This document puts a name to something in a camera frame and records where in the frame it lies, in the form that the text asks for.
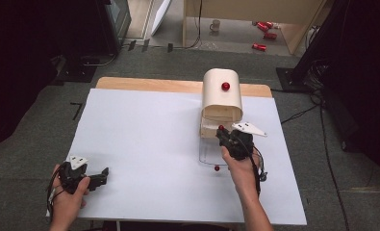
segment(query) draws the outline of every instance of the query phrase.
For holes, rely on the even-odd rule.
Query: wrist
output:
[[[258,192],[256,191],[255,186],[241,187],[237,188],[238,195],[243,201],[259,201]]]
[[[49,227],[49,231],[67,231],[69,229],[68,224],[57,223],[52,221],[51,226]]]

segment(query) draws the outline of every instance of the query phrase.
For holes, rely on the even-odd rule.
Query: red object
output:
[[[231,88],[231,86],[229,85],[228,82],[223,83],[221,87],[222,87],[223,90],[228,90],[228,89]]]
[[[268,27],[268,29],[273,28],[273,22],[262,22],[262,23],[264,23]]]
[[[266,46],[263,44],[253,43],[252,45],[253,49],[260,50],[260,51],[266,51]]]
[[[268,31],[268,27],[263,22],[258,22],[257,27],[259,29],[261,29],[261,31],[263,31],[263,32],[267,32]]]
[[[277,34],[274,33],[265,33],[264,39],[273,39],[275,40],[277,38]]]

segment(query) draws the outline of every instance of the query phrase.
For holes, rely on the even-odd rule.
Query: gray carpet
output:
[[[90,84],[48,86],[23,117],[14,134],[0,143],[0,230],[47,230],[45,187],[54,164],[64,160],[72,143],[89,89],[103,76],[202,81],[215,67],[234,69],[241,83],[280,89],[275,67],[294,67],[296,57],[214,51],[150,48],[123,49],[110,64],[97,68]],[[274,92],[280,118],[310,108],[308,95]],[[326,110],[323,112],[331,165],[341,190],[350,230],[380,230],[380,167],[362,153],[344,153],[340,137]],[[307,226],[275,225],[276,230],[345,230],[342,207],[324,151],[319,109],[283,125]],[[71,230],[89,228],[77,220]]]

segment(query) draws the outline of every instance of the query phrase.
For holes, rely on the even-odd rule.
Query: forearm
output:
[[[239,191],[247,231],[273,230],[255,191]]]

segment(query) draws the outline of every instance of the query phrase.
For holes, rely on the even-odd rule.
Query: wooden table edge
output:
[[[164,92],[201,93],[202,82],[185,80],[143,79],[125,77],[101,77],[97,89],[107,90],[149,90]],[[272,97],[267,85],[240,84],[242,96]]]

